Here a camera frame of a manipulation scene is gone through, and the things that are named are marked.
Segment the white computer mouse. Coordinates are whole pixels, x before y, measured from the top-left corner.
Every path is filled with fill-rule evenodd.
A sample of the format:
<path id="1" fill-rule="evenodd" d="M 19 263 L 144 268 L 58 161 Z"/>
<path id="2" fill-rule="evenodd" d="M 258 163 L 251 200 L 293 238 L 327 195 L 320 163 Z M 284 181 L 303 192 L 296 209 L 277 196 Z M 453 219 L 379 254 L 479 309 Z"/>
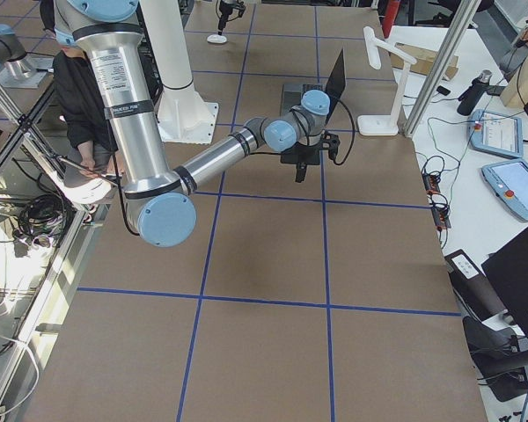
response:
<path id="1" fill-rule="evenodd" d="M 221 34 L 211 34 L 207 37 L 207 42 L 210 44 L 224 44 L 227 38 Z"/>

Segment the grey laptop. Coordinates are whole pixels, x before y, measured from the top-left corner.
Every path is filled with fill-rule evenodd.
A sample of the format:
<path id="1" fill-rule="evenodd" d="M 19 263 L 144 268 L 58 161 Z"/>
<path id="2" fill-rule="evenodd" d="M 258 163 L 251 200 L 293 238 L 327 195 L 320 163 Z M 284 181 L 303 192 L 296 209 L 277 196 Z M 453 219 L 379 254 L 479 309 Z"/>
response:
<path id="1" fill-rule="evenodd" d="M 342 49 L 331 70 L 331 74 L 325 85 L 323 84 L 303 84 L 303 83 L 284 83 L 282 85 L 282 99 L 280 114 L 286 114 L 292 106 L 301 104 L 301 99 L 307 91 L 323 91 L 330 100 L 326 121 L 329 121 L 334 113 L 334 109 L 341 99 L 342 93 L 346 88 L 346 73 L 344 50 Z"/>

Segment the cardboard box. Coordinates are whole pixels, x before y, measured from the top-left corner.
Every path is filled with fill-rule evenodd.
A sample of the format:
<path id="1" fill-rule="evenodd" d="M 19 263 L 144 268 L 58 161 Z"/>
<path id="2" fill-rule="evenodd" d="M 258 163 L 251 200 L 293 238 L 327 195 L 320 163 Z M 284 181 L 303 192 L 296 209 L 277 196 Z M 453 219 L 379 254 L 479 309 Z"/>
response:
<path id="1" fill-rule="evenodd" d="M 416 59 L 416 63 L 411 65 L 410 71 L 415 74 L 427 76 L 434 64 L 437 56 L 437 51 L 430 50 L 427 48 L 411 46 L 408 44 L 397 42 L 395 47 L 402 50 L 403 52 L 413 56 Z M 458 57 L 454 55 L 450 63 L 444 72 L 444 80 L 452 80 L 458 73 Z"/>

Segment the red fire extinguisher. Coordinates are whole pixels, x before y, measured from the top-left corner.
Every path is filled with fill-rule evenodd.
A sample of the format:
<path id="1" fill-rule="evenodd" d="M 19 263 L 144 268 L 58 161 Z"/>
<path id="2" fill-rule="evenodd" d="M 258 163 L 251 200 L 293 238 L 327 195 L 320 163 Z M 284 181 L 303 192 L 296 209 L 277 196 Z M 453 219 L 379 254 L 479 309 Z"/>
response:
<path id="1" fill-rule="evenodd" d="M 388 0 L 385 7 L 385 15 L 382 19 L 382 31 L 386 39 L 391 34 L 392 27 L 395 19 L 398 16 L 400 10 L 400 0 Z"/>

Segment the black water bottle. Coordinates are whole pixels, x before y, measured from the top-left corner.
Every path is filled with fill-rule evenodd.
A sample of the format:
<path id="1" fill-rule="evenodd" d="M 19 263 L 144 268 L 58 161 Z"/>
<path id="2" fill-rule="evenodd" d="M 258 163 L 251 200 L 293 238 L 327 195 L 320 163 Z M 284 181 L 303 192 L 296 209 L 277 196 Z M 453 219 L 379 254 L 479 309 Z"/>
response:
<path id="1" fill-rule="evenodd" d="M 458 97 L 457 113 L 470 116 L 482 96 L 488 91 L 492 72 L 484 69 L 472 80 L 471 85 Z"/>

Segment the upper blue teach pendant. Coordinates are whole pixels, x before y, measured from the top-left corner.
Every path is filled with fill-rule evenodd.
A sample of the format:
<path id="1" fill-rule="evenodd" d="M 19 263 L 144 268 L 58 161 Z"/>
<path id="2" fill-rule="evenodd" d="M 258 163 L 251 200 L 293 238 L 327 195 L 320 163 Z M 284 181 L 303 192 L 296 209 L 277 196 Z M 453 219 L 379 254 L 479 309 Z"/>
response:
<path id="1" fill-rule="evenodd" d="M 517 116 L 476 109 L 469 118 L 467 136 L 475 150 L 505 158 L 522 158 L 522 129 L 522 121 Z"/>

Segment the blue teach pendant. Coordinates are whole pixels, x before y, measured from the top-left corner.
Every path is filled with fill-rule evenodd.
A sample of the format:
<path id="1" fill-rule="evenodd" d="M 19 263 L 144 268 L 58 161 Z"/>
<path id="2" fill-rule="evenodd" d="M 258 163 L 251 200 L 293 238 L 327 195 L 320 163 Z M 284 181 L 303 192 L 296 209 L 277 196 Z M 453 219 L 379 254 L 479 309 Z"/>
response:
<path id="1" fill-rule="evenodd" d="M 507 208 L 528 222 L 528 163 L 522 158 L 510 159 L 484 165 L 481 173 Z"/>
<path id="2" fill-rule="evenodd" d="M 475 150 L 505 158 L 522 158 L 522 129 L 522 121 L 517 116 L 476 109 L 469 118 L 467 136 Z"/>

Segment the person in black sweater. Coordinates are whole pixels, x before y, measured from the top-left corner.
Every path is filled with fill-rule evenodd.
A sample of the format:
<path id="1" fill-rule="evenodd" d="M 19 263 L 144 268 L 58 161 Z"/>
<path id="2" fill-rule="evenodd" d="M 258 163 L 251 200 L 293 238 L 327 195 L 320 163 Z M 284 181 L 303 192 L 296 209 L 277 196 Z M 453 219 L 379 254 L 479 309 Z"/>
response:
<path id="1" fill-rule="evenodd" d="M 124 163 L 110 139 L 99 87 L 85 51 L 55 28 L 52 1 L 40 2 L 40 17 L 45 31 L 61 46 L 53 60 L 53 73 L 70 142 L 70 163 L 63 178 L 65 194 L 79 204 L 105 203 L 115 194 L 114 185 L 106 178 L 123 172 Z"/>

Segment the lower blue teach pendant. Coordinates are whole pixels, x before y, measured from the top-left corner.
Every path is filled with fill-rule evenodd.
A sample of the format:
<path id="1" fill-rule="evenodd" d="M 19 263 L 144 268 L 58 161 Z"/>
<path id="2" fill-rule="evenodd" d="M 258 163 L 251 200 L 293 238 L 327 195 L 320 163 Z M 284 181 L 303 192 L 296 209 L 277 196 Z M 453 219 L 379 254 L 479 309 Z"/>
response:
<path id="1" fill-rule="evenodd" d="M 528 222 L 528 163 L 522 158 L 510 159 L 484 165 L 481 173 L 507 208 Z"/>

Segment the black monitor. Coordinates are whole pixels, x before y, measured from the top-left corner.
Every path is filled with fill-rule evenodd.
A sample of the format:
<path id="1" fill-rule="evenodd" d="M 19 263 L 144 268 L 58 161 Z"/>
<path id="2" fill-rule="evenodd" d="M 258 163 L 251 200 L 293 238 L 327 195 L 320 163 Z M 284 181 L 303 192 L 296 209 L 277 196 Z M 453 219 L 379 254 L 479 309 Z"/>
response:
<path id="1" fill-rule="evenodd" d="M 505 309 L 528 338 L 528 227 L 488 258 L 482 268 Z"/>

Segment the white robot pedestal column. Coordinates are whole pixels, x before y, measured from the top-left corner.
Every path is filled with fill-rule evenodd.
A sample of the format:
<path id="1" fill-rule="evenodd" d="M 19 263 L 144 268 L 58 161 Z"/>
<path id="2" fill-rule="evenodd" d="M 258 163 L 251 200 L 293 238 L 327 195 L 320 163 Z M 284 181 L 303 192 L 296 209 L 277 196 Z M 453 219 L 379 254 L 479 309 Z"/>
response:
<path id="1" fill-rule="evenodd" d="M 162 139 L 211 143 L 218 104 L 204 101 L 194 87 L 178 3 L 144 0 L 140 6 L 163 85 L 157 113 Z"/>

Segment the aluminium frame post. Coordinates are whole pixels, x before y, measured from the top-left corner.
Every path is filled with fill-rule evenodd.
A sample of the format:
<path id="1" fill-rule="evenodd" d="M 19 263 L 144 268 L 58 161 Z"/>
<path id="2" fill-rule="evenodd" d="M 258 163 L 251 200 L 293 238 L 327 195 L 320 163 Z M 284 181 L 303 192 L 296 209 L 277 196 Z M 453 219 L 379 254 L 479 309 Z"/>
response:
<path id="1" fill-rule="evenodd" d="M 455 17 L 444 36 L 443 42 L 438 50 L 436 59 L 422 85 L 419 96 L 414 103 L 403 127 L 403 135 L 412 138 L 415 130 L 421 123 L 421 119 L 428 110 L 432 95 L 440 84 L 451 58 L 454 56 L 460 41 L 462 40 L 474 14 L 479 8 L 481 0 L 462 0 L 458 6 Z"/>

